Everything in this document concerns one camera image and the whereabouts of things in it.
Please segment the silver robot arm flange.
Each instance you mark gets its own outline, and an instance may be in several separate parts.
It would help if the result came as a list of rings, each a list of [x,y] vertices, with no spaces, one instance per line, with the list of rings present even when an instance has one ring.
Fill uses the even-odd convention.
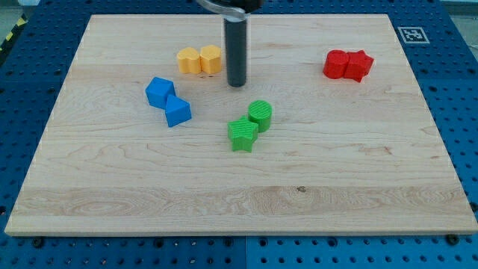
[[[242,22],[252,12],[260,9],[264,0],[196,0],[196,2],[230,22]]]

